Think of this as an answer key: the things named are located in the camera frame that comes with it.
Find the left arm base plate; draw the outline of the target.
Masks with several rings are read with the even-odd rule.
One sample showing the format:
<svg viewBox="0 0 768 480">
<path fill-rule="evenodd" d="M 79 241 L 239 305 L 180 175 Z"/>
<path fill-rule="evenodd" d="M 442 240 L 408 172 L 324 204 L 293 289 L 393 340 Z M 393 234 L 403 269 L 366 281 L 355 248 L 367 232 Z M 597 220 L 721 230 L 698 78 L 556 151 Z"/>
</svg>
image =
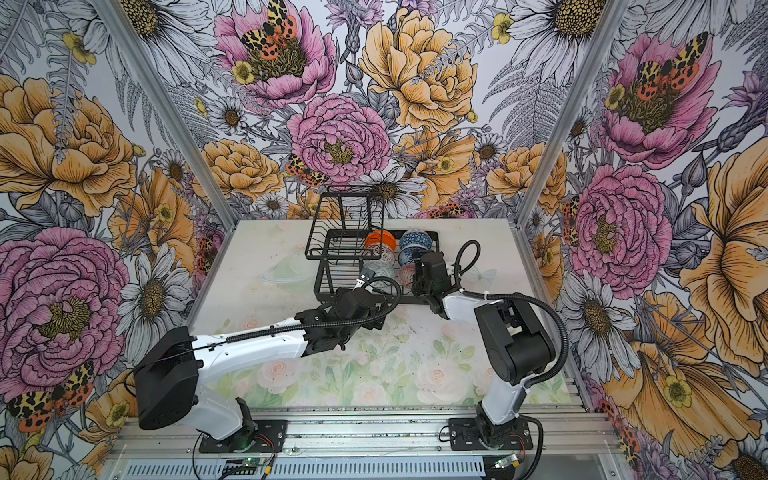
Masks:
<svg viewBox="0 0 768 480">
<path fill-rule="evenodd" d="M 243 427 L 225 440 L 203 438 L 198 451 L 203 454 L 280 453 L 287 426 L 286 420 L 256 420 L 251 430 Z"/>
</svg>

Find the white bowl dark radial pattern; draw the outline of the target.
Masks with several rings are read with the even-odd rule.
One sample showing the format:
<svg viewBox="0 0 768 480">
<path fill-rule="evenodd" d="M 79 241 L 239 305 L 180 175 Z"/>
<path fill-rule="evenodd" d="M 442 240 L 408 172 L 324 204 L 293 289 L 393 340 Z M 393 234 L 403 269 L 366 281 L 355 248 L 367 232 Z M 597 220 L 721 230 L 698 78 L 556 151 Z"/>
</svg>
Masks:
<svg viewBox="0 0 768 480">
<path fill-rule="evenodd" d="M 383 262 L 392 266 L 396 262 L 396 255 L 387 245 L 374 244 L 365 249 L 367 261 Z"/>
</svg>

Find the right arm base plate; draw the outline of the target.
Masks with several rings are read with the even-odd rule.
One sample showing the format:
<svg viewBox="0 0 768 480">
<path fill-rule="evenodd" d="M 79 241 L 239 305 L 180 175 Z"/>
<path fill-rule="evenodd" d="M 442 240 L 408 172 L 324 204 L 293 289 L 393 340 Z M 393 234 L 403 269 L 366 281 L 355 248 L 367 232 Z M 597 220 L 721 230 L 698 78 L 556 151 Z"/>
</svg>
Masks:
<svg viewBox="0 0 768 480">
<path fill-rule="evenodd" d="M 531 450 L 533 439 L 528 423 L 514 419 L 502 425 L 476 418 L 448 420 L 448 441 L 453 451 Z"/>
</svg>

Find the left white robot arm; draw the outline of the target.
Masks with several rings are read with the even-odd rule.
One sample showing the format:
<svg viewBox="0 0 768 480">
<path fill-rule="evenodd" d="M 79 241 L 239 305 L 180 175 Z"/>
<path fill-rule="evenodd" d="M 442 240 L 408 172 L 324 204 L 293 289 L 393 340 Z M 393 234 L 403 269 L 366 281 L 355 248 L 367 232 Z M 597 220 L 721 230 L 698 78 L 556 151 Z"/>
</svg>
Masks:
<svg viewBox="0 0 768 480">
<path fill-rule="evenodd" d="M 398 303 L 398 298 L 365 288 L 345 289 L 332 303 L 264 327 L 217 335 L 193 335 L 186 326 L 175 327 L 134 368 L 139 427 L 154 431 L 185 425 L 243 448 L 257 430 L 247 403 L 221 396 L 213 383 L 261 364 L 343 347 L 359 328 L 380 328 Z"/>
</svg>

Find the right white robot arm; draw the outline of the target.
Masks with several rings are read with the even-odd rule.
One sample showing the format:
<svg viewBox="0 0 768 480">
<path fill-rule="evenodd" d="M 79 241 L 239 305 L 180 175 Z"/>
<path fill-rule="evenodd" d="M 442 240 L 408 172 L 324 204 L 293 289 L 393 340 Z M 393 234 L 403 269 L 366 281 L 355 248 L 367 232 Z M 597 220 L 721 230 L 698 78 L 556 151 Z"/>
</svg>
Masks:
<svg viewBox="0 0 768 480">
<path fill-rule="evenodd" d="M 487 449 L 530 448 L 527 421 L 521 408 L 535 384 L 555 375 L 563 364 L 568 338 L 557 348 L 536 307 L 552 319 L 556 313 L 544 302 L 522 293 L 477 293 L 459 285 L 441 252 L 421 254 L 415 261 L 412 293 L 425 300 L 432 313 L 477 327 L 494 376 L 479 402 L 474 424 L 463 435 Z"/>
</svg>

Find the dark blue patterned bowl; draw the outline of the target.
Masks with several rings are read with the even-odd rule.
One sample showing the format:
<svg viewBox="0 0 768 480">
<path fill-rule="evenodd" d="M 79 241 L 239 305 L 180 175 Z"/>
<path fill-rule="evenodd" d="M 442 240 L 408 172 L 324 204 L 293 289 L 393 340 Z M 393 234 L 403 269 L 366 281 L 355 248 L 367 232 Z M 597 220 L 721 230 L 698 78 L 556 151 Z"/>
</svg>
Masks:
<svg viewBox="0 0 768 480">
<path fill-rule="evenodd" d="M 401 249 L 412 246 L 420 246 L 430 250 L 433 246 L 433 240 L 426 231 L 420 229 L 411 229 L 405 231 L 400 237 L 399 246 Z"/>
</svg>

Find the green patterned ceramic bowl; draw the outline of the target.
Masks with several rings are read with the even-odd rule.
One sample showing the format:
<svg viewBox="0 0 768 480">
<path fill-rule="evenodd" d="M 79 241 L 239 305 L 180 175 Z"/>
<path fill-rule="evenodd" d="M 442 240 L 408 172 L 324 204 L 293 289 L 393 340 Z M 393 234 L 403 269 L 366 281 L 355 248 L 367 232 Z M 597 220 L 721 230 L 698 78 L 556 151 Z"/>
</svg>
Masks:
<svg viewBox="0 0 768 480">
<path fill-rule="evenodd" d="M 383 262 L 365 261 L 361 267 L 361 273 L 364 270 L 370 270 L 375 273 L 372 287 L 386 290 L 390 289 L 395 283 L 395 271 L 393 266 Z"/>
</svg>

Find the orange plastic bowl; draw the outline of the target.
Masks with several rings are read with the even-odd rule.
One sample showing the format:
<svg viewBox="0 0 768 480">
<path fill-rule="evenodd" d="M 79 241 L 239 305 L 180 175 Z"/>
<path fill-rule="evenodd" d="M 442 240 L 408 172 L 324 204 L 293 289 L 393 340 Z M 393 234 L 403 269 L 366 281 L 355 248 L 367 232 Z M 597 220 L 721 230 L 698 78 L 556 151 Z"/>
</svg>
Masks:
<svg viewBox="0 0 768 480">
<path fill-rule="evenodd" d="M 396 237 L 387 230 L 374 230 L 369 233 L 364 240 L 364 247 L 366 249 L 373 249 L 375 246 L 386 247 L 391 251 L 397 249 Z"/>
</svg>

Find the red patterned ceramic bowl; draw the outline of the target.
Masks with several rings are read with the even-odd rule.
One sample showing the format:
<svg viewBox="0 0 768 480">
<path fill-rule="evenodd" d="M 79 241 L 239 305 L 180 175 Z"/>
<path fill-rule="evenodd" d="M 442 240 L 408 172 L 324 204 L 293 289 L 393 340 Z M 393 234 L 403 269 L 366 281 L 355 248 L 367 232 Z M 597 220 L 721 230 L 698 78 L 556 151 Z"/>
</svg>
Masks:
<svg viewBox="0 0 768 480">
<path fill-rule="evenodd" d="M 410 291 L 415 279 L 415 264 L 401 266 L 397 271 L 397 281 L 404 291 Z"/>
</svg>

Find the blue floral ceramic bowl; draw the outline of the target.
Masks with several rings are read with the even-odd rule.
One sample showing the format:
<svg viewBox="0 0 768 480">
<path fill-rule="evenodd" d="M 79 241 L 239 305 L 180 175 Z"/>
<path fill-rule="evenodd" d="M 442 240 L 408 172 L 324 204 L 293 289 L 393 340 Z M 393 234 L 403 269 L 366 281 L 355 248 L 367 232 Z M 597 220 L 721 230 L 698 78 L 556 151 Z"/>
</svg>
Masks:
<svg viewBox="0 0 768 480">
<path fill-rule="evenodd" d="M 422 245 L 409 245 L 398 254 L 398 263 L 401 267 L 414 264 L 425 252 L 428 252 L 428 249 Z"/>
</svg>

